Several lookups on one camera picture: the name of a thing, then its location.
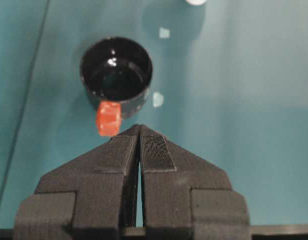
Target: black cup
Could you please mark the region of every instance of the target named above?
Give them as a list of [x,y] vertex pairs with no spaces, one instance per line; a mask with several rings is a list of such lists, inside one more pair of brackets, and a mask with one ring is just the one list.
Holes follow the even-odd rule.
[[100,101],[120,103],[123,119],[145,103],[152,71],[145,49],[123,37],[108,37],[92,45],[80,65],[81,80],[94,107]]

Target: teal table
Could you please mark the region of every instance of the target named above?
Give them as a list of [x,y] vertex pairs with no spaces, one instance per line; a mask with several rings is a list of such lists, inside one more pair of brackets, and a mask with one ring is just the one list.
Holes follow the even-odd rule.
[[108,140],[79,78],[107,36],[154,66],[122,131],[147,124],[226,170],[252,224],[308,224],[308,0],[0,0],[0,229],[42,174]]

